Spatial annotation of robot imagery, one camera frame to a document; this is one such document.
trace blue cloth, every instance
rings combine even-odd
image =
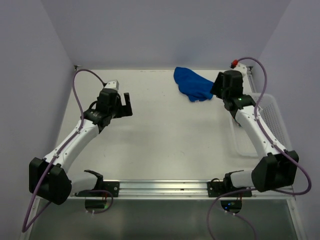
[[[210,90],[214,83],[199,76],[194,71],[185,67],[176,67],[173,78],[179,86],[181,93],[187,95],[191,102],[212,99]]]

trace black mounting bracket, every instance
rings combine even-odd
[[[120,182],[119,181],[104,181],[99,187],[99,190],[106,190],[112,194],[114,198],[119,196]],[[75,194],[76,197],[101,197],[101,192],[80,191]]]
[[[230,179],[231,174],[232,172],[227,173],[223,178],[223,181],[220,181],[218,178],[214,178],[211,181],[208,181],[206,183],[209,198],[216,198],[222,194],[227,194],[237,190],[246,189],[246,187],[234,187]],[[228,197],[238,197],[238,196],[239,194],[236,193],[236,194],[229,195]],[[246,198],[252,197],[252,192],[245,191],[242,193],[242,197],[246,197]]]
[[[36,186],[48,167],[45,159],[35,157],[29,164],[29,191],[34,193]],[[63,204],[70,195],[72,189],[71,181],[63,168],[58,164],[52,165],[48,174],[44,177],[37,192],[42,197],[54,204]]]
[[[284,151],[297,163],[299,156],[296,151]],[[251,178],[259,192],[279,189],[294,184],[297,166],[281,153],[263,157],[253,169]]]

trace white tabletop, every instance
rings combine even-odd
[[[258,159],[235,151],[229,113],[221,99],[190,102],[179,92],[173,70],[95,70],[107,82],[117,79],[129,92],[133,116],[113,119],[80,153],[68,174],[90,169],[106,179],[208,180],[250,170]],[[219,70],[195,70],[215,81]],[[251,92],[247,77],[244,92]],[[97,99],[101,83],[90,73],[76,78],[83,109]],[[71,93],[58,143],[75,127],[80,112]]]

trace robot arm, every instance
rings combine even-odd
[[[84,190],[101,190],[103,187],[103,176],[91,170],[73,176],[67,173],[86,145],[98,136],[101,131],[110,124],[111,119],[132,116],[132,108],[129,93],[124,94],[125,105],[121,103],[118,94],[119,83],[117,80],[109,81],[100,91],[97,101],[93,102],[89,109],[83,113],[81,120],[62,143],[44,158],[34,158],[29,164],[29,191],[34,192],[40,177],[49,165],[53,157],[57,157],[45,176],[37,195],[53,202],[62,204],[68,196]]]
[[[276,139],[260,114],[257,113],[257,118],[267,135],[272,139],[272,143],[259,127],[254,114],[256,103],[250,95],[243,94],[243,76],[245,74],[242,72],[242,66],[238,70],[220,72],[211,93],[223,100],[225,109],[246,131],[260,161],[253,170],[229,172],[225,175],[223,182],[211,182],[211,184],[220,185],[218,188],[220,191],[223,189],[222,191],[225,193],[248,187],[265,192],[290,186],[294,182],[297,167],[278,152],[273,145],[277,145],[296,162],[299,161],[299,157],[295,151],[286,150],[286,147]]]

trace white basket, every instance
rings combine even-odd
[[[248,93],[255,102],[257,102],[260,93]],[[284,145],[287,150],[292,150],[291,142],[285,123],[282,119],[276,99],[270,94],[264,94],[259,104],[259,112],[266,125],[273,135]],[[230,127],[234,140],[235,149],[241,156],[257,157],[257,152],[246,131],[239,126],[230,116]]]

